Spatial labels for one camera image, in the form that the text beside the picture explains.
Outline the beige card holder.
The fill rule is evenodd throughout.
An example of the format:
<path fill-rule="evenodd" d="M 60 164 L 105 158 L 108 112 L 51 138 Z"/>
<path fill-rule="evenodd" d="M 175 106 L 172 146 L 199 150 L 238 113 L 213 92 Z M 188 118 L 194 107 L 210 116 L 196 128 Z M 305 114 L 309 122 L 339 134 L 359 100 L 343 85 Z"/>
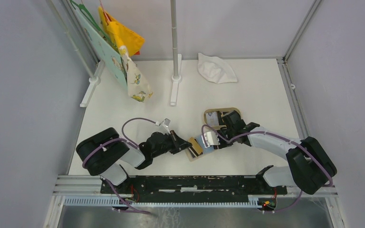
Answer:
<path fill-rule="evenodd" d="M 200 135 L 191 137 L 187 141 L 191 146 L 186 150 L 186 155 L 191 162 L 215 151 L 213 146 L 205 147 Z"/>

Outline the gold striped card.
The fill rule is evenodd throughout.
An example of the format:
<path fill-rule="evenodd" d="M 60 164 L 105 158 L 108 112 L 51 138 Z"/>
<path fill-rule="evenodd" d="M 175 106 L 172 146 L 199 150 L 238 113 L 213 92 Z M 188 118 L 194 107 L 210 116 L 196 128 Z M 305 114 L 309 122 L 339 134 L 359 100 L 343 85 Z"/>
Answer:
<path fill-rule="evenodd" d="M 192 147 L 188 148 L 189 151 L 189 156 L 191 158 L 197 158 L 201 155 L 203 155 L 203 149 L 202 147 L 199 145 L 199 143 L 197 142 L 197 140 L 193 137 L 191 137 L 188 142 L 190 142 L 192 144 Z"/>

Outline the beige oval tray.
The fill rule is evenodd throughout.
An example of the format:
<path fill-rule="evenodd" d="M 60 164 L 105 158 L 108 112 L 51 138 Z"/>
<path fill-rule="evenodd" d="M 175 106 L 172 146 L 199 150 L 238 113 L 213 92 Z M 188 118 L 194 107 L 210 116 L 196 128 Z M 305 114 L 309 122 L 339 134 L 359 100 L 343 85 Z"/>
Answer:
<path fill-rule="evenodd" d="M 240 110 L 235 108 L 235 107 L 229 107 L 229 108 L 214 108 L 214 109 L 207 109 L 204 111 L 203 113 L 203 120 L 204 120 L 204 123 L 206 123 L 206 119 L 205 119 L 205 114 L 208 113 L 208 112 L 213 112 L 213 111 L 217 111 L 218 114 L 219 114 L 219 123 L 220 125 L 219 126 L 212 126 L 214 128 L 221 128 L 223 127 L 225 124 L 224 124 L 224 121 L 222 120 L 222 116 L 227 114 L 228 112 L 232 112 L 232 111 L 236 111 L 238 114 L 241 114 Z"/>

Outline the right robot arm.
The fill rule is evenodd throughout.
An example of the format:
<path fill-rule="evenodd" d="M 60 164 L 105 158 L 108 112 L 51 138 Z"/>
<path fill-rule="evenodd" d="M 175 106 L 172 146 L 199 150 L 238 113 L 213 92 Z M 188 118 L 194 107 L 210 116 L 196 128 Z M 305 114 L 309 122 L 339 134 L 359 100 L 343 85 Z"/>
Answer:
<path fill-rule="evenodd" d="M 322 187 L 331 187 L 337 169 L 319 141 L 288 138 L 257 123 L 245 123 L 237 111 L 223 113 L 222 136 L 227 143 L 240 143 L 266 150 L 287 161 L 287 166 L 269 166 L 256 179 L 258 192 L 267 194 L 277 186 L 297 186 L 312 195 Z"/>

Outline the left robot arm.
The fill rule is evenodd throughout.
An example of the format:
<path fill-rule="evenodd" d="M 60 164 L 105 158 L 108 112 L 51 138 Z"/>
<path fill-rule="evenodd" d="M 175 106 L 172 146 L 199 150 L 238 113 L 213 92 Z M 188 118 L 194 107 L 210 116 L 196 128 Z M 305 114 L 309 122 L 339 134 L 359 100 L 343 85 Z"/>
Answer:
<path fill-rule="evenodd" d="M 130 180 L 124 168 L 117 163 L 119 160 L 142 170 L 160 155 L 177 154 L 191 146 L 192 143 L 171 130 L 169 133 L 154 132 L 145 142 L 134 147 L 110 127 L 80 142 L 76 152 L 82 160 L 82 167 L 91 176 L 101 176 L 110 181 L 113 189 L 122 194 L 130 189 Z"/>

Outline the silver VIP card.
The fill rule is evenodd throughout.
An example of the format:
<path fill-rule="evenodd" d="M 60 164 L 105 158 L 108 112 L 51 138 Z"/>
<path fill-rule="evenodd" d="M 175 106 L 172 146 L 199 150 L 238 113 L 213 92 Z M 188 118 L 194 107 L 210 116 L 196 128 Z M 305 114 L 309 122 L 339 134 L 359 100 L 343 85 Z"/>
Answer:
<path fill-rule="evenodd" d="M 217 111 L 208 112 L 205 114 L 206 123 L 209 126 L 219 126 L 219 114 Z"/>

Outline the white crumpled cloth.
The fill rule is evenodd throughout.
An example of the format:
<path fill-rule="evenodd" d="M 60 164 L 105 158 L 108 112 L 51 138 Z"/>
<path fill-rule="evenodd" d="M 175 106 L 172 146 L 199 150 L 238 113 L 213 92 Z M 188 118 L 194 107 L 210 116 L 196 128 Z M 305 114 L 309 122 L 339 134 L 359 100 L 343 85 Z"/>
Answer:
<path fill-rule="evenodd" d="M 198 53 L 197 70 L 203 78 L 215 84 L 238 82 L 238 78 L 232 67 L 219 57 L 211 57 Z"/>

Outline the white pole base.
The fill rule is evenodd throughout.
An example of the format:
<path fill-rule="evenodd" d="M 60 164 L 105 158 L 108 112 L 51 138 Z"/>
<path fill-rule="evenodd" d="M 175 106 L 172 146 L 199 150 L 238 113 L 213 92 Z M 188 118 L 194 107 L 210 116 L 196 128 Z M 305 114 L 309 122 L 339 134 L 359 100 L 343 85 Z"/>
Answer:
<path fill-rule="evenodd" d="M 173 75 L 172 75 L 172 89 L 170 96 L 170 105 L 177 105 L 179 85 L 182 81 L 181 72 L 182 54 L 177 54 L 173 57 Z"/>

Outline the white printed hanging cloth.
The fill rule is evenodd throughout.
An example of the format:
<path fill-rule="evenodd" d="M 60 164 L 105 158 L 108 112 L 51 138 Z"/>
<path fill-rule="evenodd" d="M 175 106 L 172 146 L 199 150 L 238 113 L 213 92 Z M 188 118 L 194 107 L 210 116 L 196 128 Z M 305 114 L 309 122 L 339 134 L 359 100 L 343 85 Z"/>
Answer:
<path fill-rule="evenodd" d="M 126 46 L 121 46 L 119 48 L 119 53 L 126 73 L 128 96 L 138 102 L 148 100 L 153 95 L 153 91 L 147 78 L 141 73 L 136 63 L 129 57 Z"/>

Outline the white left rack foot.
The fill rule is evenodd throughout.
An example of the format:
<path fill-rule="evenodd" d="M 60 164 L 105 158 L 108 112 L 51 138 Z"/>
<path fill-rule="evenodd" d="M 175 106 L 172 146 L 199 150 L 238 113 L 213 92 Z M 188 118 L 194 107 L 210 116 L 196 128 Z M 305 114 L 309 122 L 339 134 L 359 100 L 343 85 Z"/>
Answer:
<path fill-rule="evenodd" d="M 101 75 L 103 73 L 103 70 L 105 68 L 105 62 L 103 60 L 100 60 L 99 63 L 97 64 L 95 73 L 94 73 L 94 78 L 93 79 L 89 79 L 89 86 L 85 92 L 85 95 L 80 103 L 80 107 L 81 108 L 86 108 L 89 103 L 90 100 L 92 98 L 92 95 L 96 89 L 96 87 L 100 84 L 101 82 Z"/>

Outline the teal printed hanging cloth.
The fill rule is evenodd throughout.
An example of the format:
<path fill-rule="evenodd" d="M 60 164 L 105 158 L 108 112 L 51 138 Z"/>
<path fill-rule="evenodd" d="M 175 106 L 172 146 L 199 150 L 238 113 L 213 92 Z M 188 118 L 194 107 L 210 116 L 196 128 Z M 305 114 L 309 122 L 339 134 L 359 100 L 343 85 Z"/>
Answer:
<path fill-rule="evenodd" d="M 124 70 L 122 58 L 114 49 L 114 45 L 110 41 L 109 36 L 95 22 L 94 18 L 83 4 L 76 3 L 73 0 L 71 0 L 70 3 L 75 10 L 82 30 L 90 40 L 95 52 L 100 59 L 104 61 L 106 67 L 120 85 L 123 86 L 124 89 L 127 89 L 126 72 Z"/>

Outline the yellow hanging cloth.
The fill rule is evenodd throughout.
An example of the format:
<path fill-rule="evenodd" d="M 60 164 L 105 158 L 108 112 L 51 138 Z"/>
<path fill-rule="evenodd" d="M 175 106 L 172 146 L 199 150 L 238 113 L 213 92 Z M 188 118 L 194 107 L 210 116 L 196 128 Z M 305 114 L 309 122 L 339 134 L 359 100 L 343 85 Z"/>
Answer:
<path fill-rule="evenodd" d="M 101 6 L 98 7 L 104 32 L 109 36 L 112 45 L 120 55 L 139 55 L 145 39 L 135 33 L 106 12 Z"/>

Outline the grey vertical pole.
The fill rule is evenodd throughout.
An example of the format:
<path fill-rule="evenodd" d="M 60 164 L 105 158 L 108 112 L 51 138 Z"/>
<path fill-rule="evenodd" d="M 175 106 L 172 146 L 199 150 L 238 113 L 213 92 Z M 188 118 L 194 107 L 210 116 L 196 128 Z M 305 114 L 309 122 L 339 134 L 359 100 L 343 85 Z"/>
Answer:
<path fill-rule="evenodd" d="M 173 80 L 179 81 L 176 0 L 170 0 L 173 49 Z"/>

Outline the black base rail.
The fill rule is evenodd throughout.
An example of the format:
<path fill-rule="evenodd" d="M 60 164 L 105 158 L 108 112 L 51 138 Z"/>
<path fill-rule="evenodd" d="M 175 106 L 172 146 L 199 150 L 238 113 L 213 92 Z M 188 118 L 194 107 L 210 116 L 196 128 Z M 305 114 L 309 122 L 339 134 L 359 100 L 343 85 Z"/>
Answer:
<path fill-rule="evenodd" d="M 269 186 L 257 175 L 130 176 L 115 190 L 139 203 L 242 203 L 250 195 L 288 192 L 286 187 Z"/>

